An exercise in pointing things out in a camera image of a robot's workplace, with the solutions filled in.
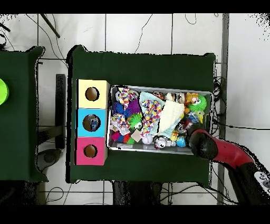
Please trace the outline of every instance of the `toy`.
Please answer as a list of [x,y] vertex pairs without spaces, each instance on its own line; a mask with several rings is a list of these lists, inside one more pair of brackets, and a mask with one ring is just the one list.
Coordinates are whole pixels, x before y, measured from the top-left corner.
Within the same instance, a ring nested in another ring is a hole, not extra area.
[[205,114],[205,113],[204,113],[202,110],[196,111],[195,113],[196,113],[196,115],[197,115],[198,118],[199,118],[199,122],[202,124],[202,123],[203,123],[203,118],[204,118],[204,114]]
[[127,117],[130,117],[132,115],[132,112],[131,110],[126,109],[124,110],[123,108],[123,105],[120,104],[119,102],[115,102],[114,103],[114,107],[113,107],[113,113],[114,114],[124,114],[124,116],[127,118]]
[[166,94],[165,99],[169,100],[169,101],[177,102],[179,104],[183,104],[185,102],[185,94],[183,94],[182,92],[177,92],[175,94],[171,94],[169,92]]
[[175,130],[173,130],[172,133],[171,133],[170,139],[171,139],[172,141],[176,141],[177,137],[178,137],[178,132],[175,131]]
[[121,135],[130,133],[130,125],[126,122],[123,114],[114,114],[110,120],[110,129],[113,131],[119,130]]
[[153,95],[156,96],[159,99],[164,100],[162,92],[153,92]]
[[176,140],[176,145],[179,147],[185,147],[186,146],[186,140],[185,137],[179,136]]
[[199,94],[193,92],[193,93],[189,93],[187,92],[186,94],[186,101],[185,103],[187,104],[194,104],[197,100],[198,100]]
[[120,102],[124,105],[124,110],[127,109],[129,102],[137,99],[138,93],[134,90],[130,90],[129,88],[118,88],[119,91],[115,93],[116,101]]
[[130,137],[130,134],[126,134],[123,136],[119,132],[113,133],[112,139],[116,142],[123,142],[131,145],[135,143],[135,140]]
[[191,111],[200,111],[204,110],[207,106],[206,99],[203,95],[199,95],[197,101],[194,104],[189,104],[188,108]]
[[130,124],[130,128],[132,130],[138,129],[140,130],[142,128],[142,114],[138,113],[138,114],[133,114],[130,118],[129,118],[129,124]]
[[160,115],[159,132],[164,132],[171,127],[182,116],[184,108],[184,104],[166,100]]
[[188,113],[188,119],[193,124],[199,123],[199,116],[194,111],[191,111],[191,112]]
[[132,102],[129,102],[127,110],[129,110],[131,112],[131,114],[140,113],[141,107],[139,105],[138,99],[135,99]]
[[135,130],[135,132],[132,133],[131,137],[136,141],[139,142],[141,140],[141,133],[139,130]]
[[168,138],[166,138],[165,136],[157,136],[154,138],[154,144],[155,144],[155,148],[158,150],[160,148],[164,148],[164,147],[174,147],[176,146],[176,142],[172,141]]
[[9,95],[8,87],[6,83],[0,79],[0,105],[3,104]]
[[153,136],[149,134],[146,137],[143,137],[142,142],[146,145],[151,144],[153,142]]
[[157,122],[160,118],[161,105],[157,101],[146,100],[140,103],[141,107],[145,107],[144,119],[141,130],[141,136],[147,136],[150,131],[153,129],[154,123]]

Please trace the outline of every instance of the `small figurine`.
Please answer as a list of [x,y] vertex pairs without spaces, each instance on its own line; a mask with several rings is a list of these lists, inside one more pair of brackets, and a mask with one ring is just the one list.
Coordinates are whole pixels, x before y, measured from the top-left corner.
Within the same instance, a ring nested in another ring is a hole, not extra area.
[[165,136],[157,136],[154,139],[154,143],[155,143],[155,148],[158,150],[160,148],[164,148],[164,147],[174,147],[176,146],[176,142],[172,141],[168,138],[166,138]]
[[170,139],[171,139],[172,141],[176,141],[177,136],[178,136],[178,132],[177,132],[176,130],[173,130],[172,133],[171,133]]
[[185,147],[186,146],[185,137],[179,136],[176,140],[176,145],[179,147]]

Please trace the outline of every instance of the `white tile floor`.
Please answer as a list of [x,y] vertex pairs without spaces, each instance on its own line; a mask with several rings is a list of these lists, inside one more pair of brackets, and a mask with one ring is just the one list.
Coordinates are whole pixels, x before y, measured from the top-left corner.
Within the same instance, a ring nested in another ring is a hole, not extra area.
[[[68,51],[76,44],[84,45],[89,51],[113,51],[123,53],[134,53],[138,47],[141,37],[141,29],[149,19],[151,14],[107,14],[105,25],[105,14],[54,14],[56,29],[61,38],[58,39],[59,48],[66,58]],[[37,22],[37,14],[29,14],[29,17]],[[54,25],[52,14],[47,14],[48,19]],[[190,23],[195,22],[195,14],[186,15]],[[63,73],[68,75],[68,70],[59,52],[56,36],[45,21],[38,17],[39,25],[47,32],[51,39],[41,28],[37,28],[31,19],[25,14],[17,16],[4,15],[0,17],[3,22],[11,29],[5,32],[16,51],[25,51],[32,46],[44,46],[46,51],[42,56],[43,64],[38,66],[38,92],[39,92],[39,125],[54,125],[55,111],[55,75]],[[137,53],[153,54],[198,54],[203,55],[213,52],[217,62],[221,60],[221,35],[222,35],[222,14],[218,17],[214,13],[196,14],[196,24],[191,25],[185,19],[185,14],[173,15],[173,34],[171,46],[171,14],[153,14],[148,24],[143,28],[140,46]],[[13,51],[10,43],[7,49]],[[220,65],[217,65],[217,72],[220,74]],[[53,143],[44,143],[39,146],[39,150],[53,148]],[[40,200],[45,202],[50,189],[59,187],[51,192],[47,198],[47,204],[86,204],[86,203],[105,203],[112,204],[112,185],[109,181],[80,181],[78,184],[65,182],[65,151],[60,160],[53,166],[45,170],[49,179],[48,183],[40,184]],[[217,188],[217,177],[213,173],[212,187]],[[195,183],[174,183],[173,192],[178,192]],[[161,198],[168,195],[163,190]],[[194,187],[181,194],[172,197],[172,204],[216,204],[216,199],[201,187]]]

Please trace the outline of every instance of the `green table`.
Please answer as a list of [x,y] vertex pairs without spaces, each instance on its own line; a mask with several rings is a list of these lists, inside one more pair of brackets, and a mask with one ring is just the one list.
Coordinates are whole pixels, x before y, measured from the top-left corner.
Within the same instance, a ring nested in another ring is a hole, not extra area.
[[67,182],[201,182],[208,186],[209,161],[192,155],[109,150],[104,166],[74,165],[76,79],[106,80],[111,85],[213,92],[214,54],[197,56],[98,53],[86,52],[83,46],[76,45],[69,51],[67,62]]
[[9,88],[0,105],[0,180],[47,181],[35,166],[36,63],[44,49],[0,51],[0,78]]

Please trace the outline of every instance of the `metal pole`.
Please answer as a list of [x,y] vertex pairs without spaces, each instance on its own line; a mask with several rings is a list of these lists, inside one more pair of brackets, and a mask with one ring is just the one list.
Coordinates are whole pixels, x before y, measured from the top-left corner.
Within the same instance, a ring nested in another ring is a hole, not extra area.
[[57,33],[57,31],[55,30],[55,28],[53,27],[53,25],[50,23],[50,21],[48,20],[48,18],[44,15],[44,14],[40,14],[40,16],[45,20],[45,22],[49,25],[49,27],[52,29],[52,31],[55,33],[55,35],[57,36],[57,38],[60,38],[60,35]]
[[[226,104],[227,104],[227,71],[228,71],[228,47],[229,47],[229,13],[223,13],[223,31],[222,31],[222,49],[221,49],[221,98],[219,113],[223,115],[220,116],[219,121],[222,124],[226,123]],[[219,126],[219,138],[225,139],[226,126]],[[217,190],[221,193],[224,193],[224,166],[218,164],[218,177],[221,179],[218,180]],[[217,204],[223,204],[223,196],[217,194],[218,202]]]

